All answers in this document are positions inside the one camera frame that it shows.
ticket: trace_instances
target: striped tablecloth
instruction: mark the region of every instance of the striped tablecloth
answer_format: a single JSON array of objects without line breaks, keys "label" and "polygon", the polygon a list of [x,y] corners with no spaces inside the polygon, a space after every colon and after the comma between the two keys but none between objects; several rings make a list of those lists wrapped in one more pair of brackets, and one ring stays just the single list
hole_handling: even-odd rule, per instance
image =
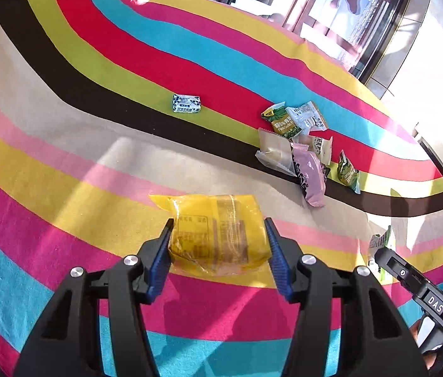
[{"label": "striped tablecloth", "polygon": [[[173,93],[198,114],[173,113]],[[290,177],[254,154],[260,113],[313,100],[333,136],[326,207],[304,209]],[[361,194],[334,172],[345,150]],[[372,93],[293,34],[209,0],[0,0],[0,367],[73,266],[110,267],[155,238],[168,214],[149,194],[254,194],[265,216],[332,267],[363,263],[392,225],[397,251],[443,283],[443,177]],[[420,313],[384,286],[405,320]],[[144,307],[163,376],[278,376],[298,308],[269,268],[168,276]],[[115,375],[107,307],[105,371]],[[327,374],[336,371],[334,303]]]}]

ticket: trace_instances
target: silver bolt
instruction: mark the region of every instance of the silver bolt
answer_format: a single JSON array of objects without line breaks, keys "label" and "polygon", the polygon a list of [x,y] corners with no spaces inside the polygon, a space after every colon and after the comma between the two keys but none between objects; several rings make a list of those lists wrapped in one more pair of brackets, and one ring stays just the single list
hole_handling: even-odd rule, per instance
[{"label": "silver bolt", "polygon": [[368,276],[370,274],[370,269],[365,266],[358,266],[356,268],[356,272],[358,272],[361,276]]},{"label": "silver bolt", "polygon": [[316,258],[313,255],[303,255],[302,258],[302,263],[305,265],[314,265],[316,263]]},{"label": "silver bolt", "polygon": [[133,266],[138,263],[138,257],[136,255],[128,255],[124,258],[124,264],[127,266]]},{"label": "silver bolt", "polygon": [[78,278],[79,276],[82,276],[84,274],[84,268],[82,268],[81,266],[75,266],[74,268],[72,268],[72,270],[70,271],[70,275],[73,278]]}]

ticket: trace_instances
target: black stripe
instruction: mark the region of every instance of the black stripe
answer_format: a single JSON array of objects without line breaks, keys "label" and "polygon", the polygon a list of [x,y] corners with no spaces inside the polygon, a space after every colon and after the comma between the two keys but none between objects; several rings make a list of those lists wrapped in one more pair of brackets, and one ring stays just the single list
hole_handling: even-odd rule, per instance
[{"label": "black stripe", "polygon": [[[258,148],[185,120],[163,114],[106,89],[85,77],[57,51],[35,17],[28,0],[0,0],[0,25],[19,52],[64,102],[112,122],[158,135],[296,182],[260,164]],[[421,216],[443,210],[443,192],[422,199],[407,199],[361,192],[328,180],[326,195],[379,216]]]}]

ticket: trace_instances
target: yellow snack package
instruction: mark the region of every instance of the yellow snack package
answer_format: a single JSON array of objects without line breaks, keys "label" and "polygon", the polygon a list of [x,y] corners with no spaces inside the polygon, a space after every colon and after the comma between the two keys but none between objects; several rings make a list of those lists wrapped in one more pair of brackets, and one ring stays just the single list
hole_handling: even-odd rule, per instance
[{"label": "yellow snack package", "polygon": [[270,258],[260,208],[252,195],[150,195],[174,217],[173,264],[193,275],[236,275]]}]

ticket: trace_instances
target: purple candy wrapper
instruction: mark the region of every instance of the purple candy wrapper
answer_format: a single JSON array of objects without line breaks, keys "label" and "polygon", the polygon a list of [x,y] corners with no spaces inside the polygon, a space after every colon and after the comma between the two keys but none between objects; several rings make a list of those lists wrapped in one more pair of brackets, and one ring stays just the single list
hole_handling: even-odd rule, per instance
[{"label": "purple candy wrapper", "polygon": [[325,173],[318,156],[309,151],[309,146],[291,143],[293,148],[293,166],[299,179],[305,200],[313,207],[323,207],[326,183]]}]

